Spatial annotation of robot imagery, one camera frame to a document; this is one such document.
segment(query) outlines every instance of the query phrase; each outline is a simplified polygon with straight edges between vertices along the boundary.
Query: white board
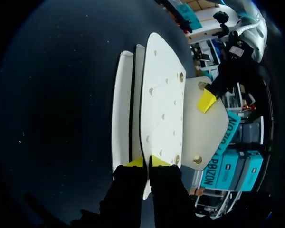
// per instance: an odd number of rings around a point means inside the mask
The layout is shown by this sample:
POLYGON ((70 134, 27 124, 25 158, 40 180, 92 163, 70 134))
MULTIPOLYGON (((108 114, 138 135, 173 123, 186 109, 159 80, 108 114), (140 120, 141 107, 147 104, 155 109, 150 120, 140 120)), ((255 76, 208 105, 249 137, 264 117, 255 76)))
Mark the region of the white board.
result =
POLYGON ((180 167, 186 71, 156 33, 148 38, 142 79, 140 140, 147 167, 151 155, 180 167))
POLYGON ((112 110, 112 171, 129 163, 129 117, 133 72, 133 53, 120 54, 112 110))
POLYGON ((203 90, 199 83, 211 83, 204 77, 186 80, 184 100, 184 137, 181 163, 196 170, 203 170, 218 149, 227 131, 229 118, 221 99, 218 99, 206 112, 201 112, 198 102, 203 90), (197 164, 194 158, 201 157, 197 164))
POLYGON ((138 44, 135 51, 135 81, 132 117, 132 160, 142 157, 143 152, 139 138, 139 109, 141 102, 141 88, 143 78, 145 48, 138 44))

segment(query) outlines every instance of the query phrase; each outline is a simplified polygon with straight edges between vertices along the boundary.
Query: yellow tab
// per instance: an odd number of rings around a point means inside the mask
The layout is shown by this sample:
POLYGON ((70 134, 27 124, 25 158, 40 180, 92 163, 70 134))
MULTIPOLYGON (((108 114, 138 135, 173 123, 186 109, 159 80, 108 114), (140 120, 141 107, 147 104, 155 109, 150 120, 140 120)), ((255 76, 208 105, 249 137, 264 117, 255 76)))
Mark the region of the yellow tab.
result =
POLYGON ((200 109, 203 113, 206 113, 207 110, 216 102, 216 97, 209 92, 207 89, 204 89, 203 95, 198 103, 198 109, 200 109))
POLYGON ((125 166, 128 166, 128 167, 132 167, 132 166, 137 166, 137 167, 142 167, 143 166, 143 157, 140 157, 128 164, 126 164, 125 166))
POLYGON ((166 163, 165 161, 159 159, 158 157, 155 157, 154 155, 152 155, 152 166, 156 167, 156 166, 171 166, 170 164, 166 163))

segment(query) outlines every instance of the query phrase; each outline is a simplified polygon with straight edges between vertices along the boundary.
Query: teal box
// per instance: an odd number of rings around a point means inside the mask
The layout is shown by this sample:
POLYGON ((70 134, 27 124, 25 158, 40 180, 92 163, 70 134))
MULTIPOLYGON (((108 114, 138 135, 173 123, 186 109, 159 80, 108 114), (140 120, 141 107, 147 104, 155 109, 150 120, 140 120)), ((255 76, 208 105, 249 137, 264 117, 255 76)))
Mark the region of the teal box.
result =
POLYGON ((239 191, 251 191, 262 167, 263 157, 258 151, 247 151, 244 169, 237 186, 239 191))
POLYGON ((241 122, 241 118, 234 112, 227 110, 227 114, 229 118, 228 128, 227 128, 227 131, 224 135, 222 142, 220 143, 217 151, 215 152, 215 154, 217 155, 222 155, 223 152, 226 150, 232 137, 234 136, 234 134, 236 133, 238 129, 239 123, 241 122))
POLYGON ((201 180, 201 187, 215 188, 219 178, 219 171, 222 164, 223 156, 214 155, 209 164, 204 169, 203 178, 201 180))
POLYGON ((228 190, 232 183, 237 168, 238 153, 236 150, 226 150, 223 154, 223 161, 218 175, 217 189, 228 190))
POLYGON ((181 4, 177 6, 177 11, 184 17, 185 20, 190 21, 189 26, 192 30, 202 28, 198 17, 188 4, 181 4))

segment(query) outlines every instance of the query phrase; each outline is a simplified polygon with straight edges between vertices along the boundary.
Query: tan panel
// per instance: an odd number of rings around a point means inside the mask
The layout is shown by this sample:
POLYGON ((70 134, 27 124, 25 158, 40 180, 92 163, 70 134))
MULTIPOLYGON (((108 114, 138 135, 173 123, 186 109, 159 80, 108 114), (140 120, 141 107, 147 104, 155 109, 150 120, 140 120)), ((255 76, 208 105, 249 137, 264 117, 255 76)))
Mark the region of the tan panel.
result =
POLYGON ((208 1, 205 1, 205 0, 199 0, 198 2, 200 4, 200 6, 202 7, 202 9, 215 7, 215 4, 212 3, 212 2, 208 2, 208 1))
POLYGON ((190 6, 190 8, 191 8, 193 11, 199 11, 199 10, 201 10, 200 5, 199 5, 196 1, 190 2, 190 3, 188 3, 188 5, 190 6))

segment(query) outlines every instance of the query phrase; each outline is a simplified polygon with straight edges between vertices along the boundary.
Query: white tube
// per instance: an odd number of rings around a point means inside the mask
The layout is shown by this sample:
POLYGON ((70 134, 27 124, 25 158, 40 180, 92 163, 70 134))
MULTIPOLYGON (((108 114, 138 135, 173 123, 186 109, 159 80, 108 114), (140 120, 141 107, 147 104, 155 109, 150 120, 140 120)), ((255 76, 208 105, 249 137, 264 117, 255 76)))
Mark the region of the white tube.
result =
POLYGON ((249 29, 253 29, 253 28, 256 28, 257 26, 259 26, 262 21, 263 21, 263 17, 260 16, 260 19, 255 24, 242 26, 240 28, 237 28, 233 32, 236 32, 237 35, 240 36, 244 31, 249 30, 249 29))

